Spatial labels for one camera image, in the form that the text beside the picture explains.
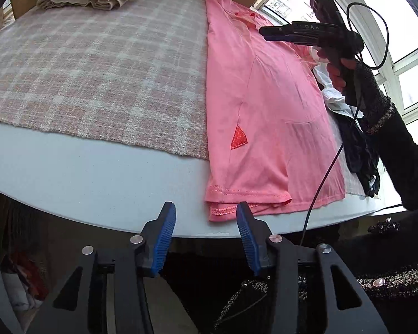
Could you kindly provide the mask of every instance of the red triangular patch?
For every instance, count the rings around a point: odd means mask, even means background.
[[[235,128],[234,138],[232,138],[231,149],[241,147],[247,142],[248,140],[246,139],[246,134],[239,126],[237,126],[237,128]]]

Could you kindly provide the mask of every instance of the window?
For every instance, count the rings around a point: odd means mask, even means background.
[[[254,8],[264,14],[274,14],[270,5],[275,0],[257,0]],[[274,20],[317,21],[311,13],[310,0],[278,0],[285,5],[275,11]],[[335,0],[339,12],[346,22],[344,11],[352,2],[364,2],[374,8],[389,28],[389,54],[379,71],[373,71],[379,88],[389,96],[396,105],[407,129],[418,144],[418,17],[406,0]],[[354,6],[350,10],[352,29],[358,31],[366,44],[362,52],[364,62],[376,66],[382,61],[386,49],[386,28],[382,20],[363,6]],[[390,190],[390,178],[386,172],[381,174],[381,186],[384,195],[387,193],[386,205],[396,204],[399,196],[393,186]]]

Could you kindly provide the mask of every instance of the finger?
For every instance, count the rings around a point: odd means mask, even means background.
[[[352,70],[356,69],[356,60],[341,58],[341,63],[343,66],[345,66],[348,69],[352,69]]]
[[[337,88],[345,88],[345,86],[347,85],[346,81],[344,79],[342,79],[341,77],[330,77],[331,79],[331,83],[333,84],[333,86],[337,89]]]
[[[324,49],[318,50],[317,51],[317,56],[320,57],[321,59],[328,59],[327,58],[327,53],[325,52]]]
[[[331,63],[327,64],[327,71],[330,74],[330,78],[331,75],[334,75],[336,77],[339,77],[341,75],[341,71]]]

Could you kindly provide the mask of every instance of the black cable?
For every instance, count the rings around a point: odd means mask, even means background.
[[[362,63],[363,63],[363,64],[364,64],[364,65],[365,65],[368,69],[371,69],[371,70],[378,70],[378,69],[379,69],[380,67],[382,67],[382,66],[384,65],[384,63],[386,62],[387,55],[388,55],[388,53],[389,53],[389,28],[388,28],[387,23],[386,23],[386,21],[384,20],[384,18],[383,18],[383,17],[382,17],[382,16],[381,16],[381,15],[380,15],[377,11],[375,11],[374,9],[372,9],[370,6],[367,6],[366,4],[363,4],[363,3],[350,3],[350,4],[347,6],[346,15],[347,15],[347,21],[348,21],[348,24],[349,24],[349,28],[350,28],[350,30],[351,30],[351,31],[352,31],[352,28],[351,28],[351,21],[350,21],[350,8],[351,8],[352,6],[354,6],[354,5],[364,6],[364,7],[368,8],[368,9],[370,9],[371,11],[373,11],[374,13],[376,13],[376,14],[377,14],[377,15],[378,15],[381,19],[382,19],[382,21],[384,22],[384,25],[386,26],[386,31],[387,31],[387,44],[386,44],[386,51],[385,51],[385,53],[384,53],[384,58],[382,59],[382,62],[381,62],[378,66],[376,66],[376,67],[372,68],[372,67],[368,66],[367,64],[365,64],[365,63],[362,61],[362,54],[360,55],[361,62],[362,62]],[[361,106],[361,102],[362,102],[362,95],[361,95],[361,100],[359,101],[358,107],[360,107],[360,106]],[[355,122],[356,122],[356,118],[358,117],[358,113],[359,113],[359,108],[356,110],[356,113],[355,113],[355,115],[354,115],[354,117],[353,117],[353,122],[351,123],[350,128],[353,126],[353,124],[355,124]],[[319,188],[317,189],[316,194],[314,195],[313,201],[311,202],[310,208],[308,209],[308,213],[307,213],[307,216],[306,216],[306,218],[305,218],[305,224],[303,225],[302,239],[300,240],[300,244],[299,244],[300,246],[302,246],[302,244],[303,244],[303,240],[304,240],[304,238],[305,238],[305,233],[306,233],[306,231],[307,231],[307,226],[308,226],[308,220],[309,220],[309,218],[310,218],[311,211],[313,210],[314,203],[316,202],[317,196],[319,195],[320,190],[322,189],[322,186],[324,185],[325,181],[327,180],[327,177],[328,177],[328,175],[330,174],[330,171],[332,170],[332,168],[333,168],[334,164],[336,163],[337,158],[339,157],[339,155],[340,155],[340,153],[341,153],[341,151],[342,151],[342,148],[344,148],[344,143],[342,143],[341,147],[340,147],[340,148],[339,148],[339,150],[337,151],[336,156],[335,156],[335,157],[334,157],[334,159],[333,159],[333,162],[331,162],[330,167],[328,168],[328,170],[327,170],[327,172],[326,172],[326,174],[325,174],[324,178],[322,179],[322,182],[321,182],[321,183],[320,183],[320,185],[319,185]]]
[[[227,320],[230,320],[230,319],[235,318],[236,316],[238,316],[238,315],[240,315],[240,314],[243,314],[245,311],[247,311],[247,310],[251,309],[254,305],[256,305],[256,304],[258,304],[259,302],[261,302],[261,301],[262,301],[262,300],[266,297],[266,295],[268,295],[268,294],[266,293],[266,294],[265,294],[265,295],[263,295],[260,299],[257,299],[255,302],[253,302],[251,305],[247,306],[247,307],[246,307],[246,308],[244,308],[243,310],[241,310],[241,311],[239,311],[239,312],[237,312],[237,313],[235,313],[235,314],[232,314],[232,315],[230,315],[230,316],[228,316],[228,317],[226,317],[226,318],[223,318],[223,319],[217,320],[217,322],[215,323],[215,325],[216,325],[216,326],[218,326],[219,324],[221,324],[221,323],[223,323],[223,322],[225,322],[225,321],[227,321]]]

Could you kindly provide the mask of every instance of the black sleeve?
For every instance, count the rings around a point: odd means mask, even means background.
[[[418,145],[397,110],[370,137],[401,196],[402,205],[410,211],[418,209]]]

